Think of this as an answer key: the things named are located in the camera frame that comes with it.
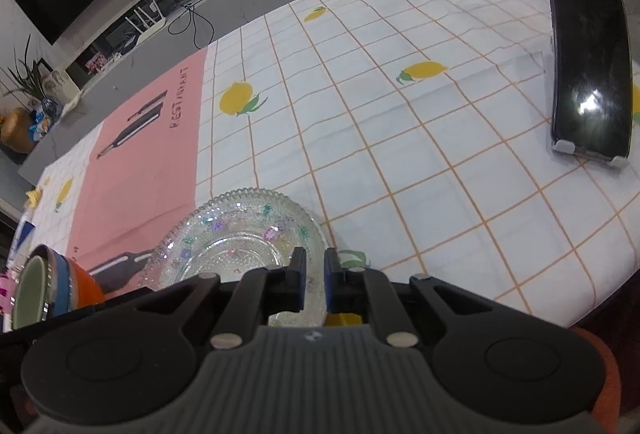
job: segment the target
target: plant pot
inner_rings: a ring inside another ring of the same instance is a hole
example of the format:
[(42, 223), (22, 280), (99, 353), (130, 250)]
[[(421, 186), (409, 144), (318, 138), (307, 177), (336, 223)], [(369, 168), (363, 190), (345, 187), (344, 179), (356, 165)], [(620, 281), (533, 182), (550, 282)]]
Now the plant pot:
[(21, 154), (30, 153), (36, 146), (35, 142), (29, 139), (30, 125), (33, 125), (33, 120), (29, 112), (23, 107), (16, 107), (4, 119), (0, 141), (13, 151)]

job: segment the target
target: black cable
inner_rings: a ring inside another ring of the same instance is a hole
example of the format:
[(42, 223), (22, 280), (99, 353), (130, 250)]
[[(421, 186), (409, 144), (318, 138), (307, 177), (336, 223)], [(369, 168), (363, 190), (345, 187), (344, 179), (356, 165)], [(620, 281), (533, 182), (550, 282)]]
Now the black cable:
[[(202, 1), (203, 0), (196, 0), (196, 1), (188, 2), (187, 4), (182, 4), (181, 2), (175, 1), (175, 3), (178, 6), (184, 8), (184, 11), (174, 21), (172, 21), (171, 24), (169, 24), (169, 27), (166, 29), (170, 35), (180, 35), (181, 33), (184, 33), (185, 31), (187, 31), (191, 27), (191, 23), (193, 22), (193, 45), (196, 46), (197, 49), (202, 49), (202, 48), (198, 46), (198, 43), (196, 42), (196, 37), (198, 35), (198, 25), (196, 24), (196, 19), (195, 19), (196, 16), (200, 17), (202, 20), (204, 20), (204, 22), (206, 22), (207, 24), (209, 24), (209, 26), (211, 26), (211, 38), (209, 39), (207, 46), (213, 42), (213, 36), (215, 35), (215, 32), (216, 32), (211, 21), (206, 17), (200, 15), (196, 11), (196, 6), (199, 5)], [(173, 26), (176, 22), (178, 22), (182, 18), (183, 15), (186, 15), (186, 14), (189, 14), (189, 23), (187, 24), (187, 26), (185, 26), (184, 29), (181, 29), (180, 31), (176, 31), (176, 32), (171, 31), (171, 26)]]

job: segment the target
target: checkered tablecloth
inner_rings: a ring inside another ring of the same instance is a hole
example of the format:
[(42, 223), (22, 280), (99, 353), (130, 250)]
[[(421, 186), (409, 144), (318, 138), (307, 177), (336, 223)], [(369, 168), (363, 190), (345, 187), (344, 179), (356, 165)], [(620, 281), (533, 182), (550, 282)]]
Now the checkered tablecloth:
[(640, 155), (619, 172), (551, 151), (551, 32), (548, 0), (274, 10), (207, 51), (196, 206), (276, 189), (391, 280), (572, 324), (638, 267)]

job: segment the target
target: smartphone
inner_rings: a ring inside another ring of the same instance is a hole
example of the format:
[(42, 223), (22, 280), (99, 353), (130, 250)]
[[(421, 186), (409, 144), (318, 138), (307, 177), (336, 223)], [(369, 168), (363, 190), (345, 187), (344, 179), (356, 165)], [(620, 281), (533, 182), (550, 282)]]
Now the smartphone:
[(553, 147), (622, 167), (629, 154), (633, 107), (622, 0), (551, 0), (551, 15)]

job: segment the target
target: clear glass dish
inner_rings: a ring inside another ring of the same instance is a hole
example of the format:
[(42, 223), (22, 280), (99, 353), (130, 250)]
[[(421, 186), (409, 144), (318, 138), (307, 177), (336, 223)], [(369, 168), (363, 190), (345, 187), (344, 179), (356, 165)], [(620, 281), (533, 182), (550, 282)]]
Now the clear glass dish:
[(222, 282), (236, 281), (253, 268), (288, 266), (296, 246), (306, 249), (305, 308), (278, 313), (269, 324), (321, 326), (326, 242), (304, 208), (271, 190), (234, 190), (202, 205), (156, 248), (143, 271), (144, 284), (158, 290), (202, 271), (219, 274)]

